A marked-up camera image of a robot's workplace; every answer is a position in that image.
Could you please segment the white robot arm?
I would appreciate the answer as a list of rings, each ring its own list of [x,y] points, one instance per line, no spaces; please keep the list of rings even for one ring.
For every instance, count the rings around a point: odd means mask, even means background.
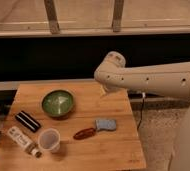
[[[94,79],[106,92],[128,89],[190,100],[190,62],[127,68],[125,57],[111,51],[95,70]],[[190,171],[190,107],[180,123],[168,171]]]

